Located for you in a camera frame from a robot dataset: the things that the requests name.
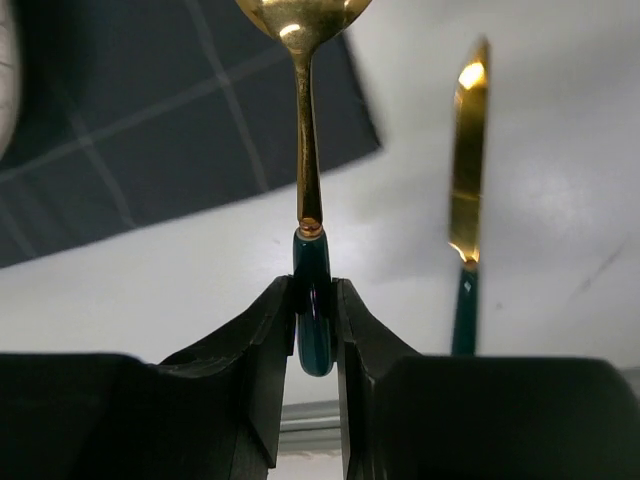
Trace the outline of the floral patterned plate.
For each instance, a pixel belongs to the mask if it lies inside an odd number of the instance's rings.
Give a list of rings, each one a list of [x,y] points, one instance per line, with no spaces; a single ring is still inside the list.
[[[23,50],[22,25],[17,2],[1,0],[1,157],[4,157],[9,149],[22,108]]]

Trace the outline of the gold knife green handle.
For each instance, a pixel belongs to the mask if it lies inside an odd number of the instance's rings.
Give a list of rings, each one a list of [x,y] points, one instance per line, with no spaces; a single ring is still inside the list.
[[[480,279],[480,216],[490,92],[491,45],[482,36],[458,75],[454,95],[448,244],[461,259],[451,353],[474,356]]]

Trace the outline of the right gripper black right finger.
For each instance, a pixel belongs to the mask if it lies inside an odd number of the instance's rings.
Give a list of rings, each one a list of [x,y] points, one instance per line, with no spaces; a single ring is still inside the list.
[[[332,285],[348,479],[635,479],[639,403],[590,358],[423,355]]]

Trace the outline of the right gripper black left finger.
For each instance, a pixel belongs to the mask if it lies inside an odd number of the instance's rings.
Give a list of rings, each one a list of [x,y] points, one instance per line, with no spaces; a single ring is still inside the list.
[[[5,354],[5,479],[263,479],[277,459],[293,281],[158,364]]]

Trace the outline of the gold spoon green handle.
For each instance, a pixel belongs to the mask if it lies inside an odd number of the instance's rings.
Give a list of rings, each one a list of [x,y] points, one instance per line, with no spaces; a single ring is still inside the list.
[[[329,248],[323,226],[312,87],[312,59],[325,42],[346,30],[368,0],[239,1],[245,16],[291,55],[297,99],[297,219],[293,236],[296,341],[302,369],[328,375],[336,361],[331,313]]]

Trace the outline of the aluminium frame rail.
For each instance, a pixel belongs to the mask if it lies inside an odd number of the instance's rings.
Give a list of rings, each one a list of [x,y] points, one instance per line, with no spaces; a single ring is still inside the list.
[[[283,407],[279,454],[307,454],[340,449],[341,420],[337,400]]]

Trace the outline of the dark grey checked cloth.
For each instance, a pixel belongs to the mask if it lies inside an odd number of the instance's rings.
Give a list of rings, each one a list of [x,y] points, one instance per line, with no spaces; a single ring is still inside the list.
[[[12,266],[295,181],[288,52],[232,1],[15,1],[23,100],[1,160]]]

